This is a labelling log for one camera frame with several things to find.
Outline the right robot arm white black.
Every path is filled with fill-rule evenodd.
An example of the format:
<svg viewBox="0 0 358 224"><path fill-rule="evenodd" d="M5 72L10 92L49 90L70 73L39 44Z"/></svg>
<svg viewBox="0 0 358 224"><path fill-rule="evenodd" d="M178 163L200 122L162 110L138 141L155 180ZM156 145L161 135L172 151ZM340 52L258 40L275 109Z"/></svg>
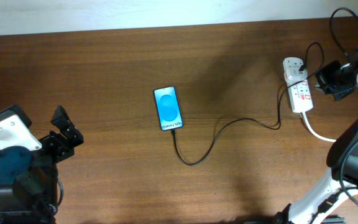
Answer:
<svg viewBox="0 0 358 224"><path fill-rule="evenodd" d="M358 88L358 46L347 65L337 60L316 73L318 88L340 100ZM342 223L330 214L344 201L358 206L358 118L333 141L326 159L327 170L299 201L278 212L273 223Z"/></svg>

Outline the blue Galaxy smartphone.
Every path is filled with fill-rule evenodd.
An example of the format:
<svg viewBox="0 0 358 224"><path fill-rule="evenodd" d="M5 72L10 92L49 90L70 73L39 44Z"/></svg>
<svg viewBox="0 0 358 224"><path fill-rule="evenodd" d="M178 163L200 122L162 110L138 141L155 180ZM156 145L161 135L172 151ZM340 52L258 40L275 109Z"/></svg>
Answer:
<svg viewBox="0 0 358 224"><path fill-rule="evenodd" d="M174 86L154 90L158 118L162 131L182 128L180 106Z"/></svg>

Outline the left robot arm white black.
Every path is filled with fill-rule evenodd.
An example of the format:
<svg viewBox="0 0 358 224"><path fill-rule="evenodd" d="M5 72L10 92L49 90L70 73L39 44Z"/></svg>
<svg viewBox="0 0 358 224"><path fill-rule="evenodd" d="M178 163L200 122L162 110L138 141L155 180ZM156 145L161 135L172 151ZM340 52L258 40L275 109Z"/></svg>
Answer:
<svg viewBox="0 0 358 224"><path fill-rule="evenodd" d="M51 131L36 139L19 105L0 111L0 223L50 223L64 197L57 164L83 144L64 107L54 111Z"/></svg>

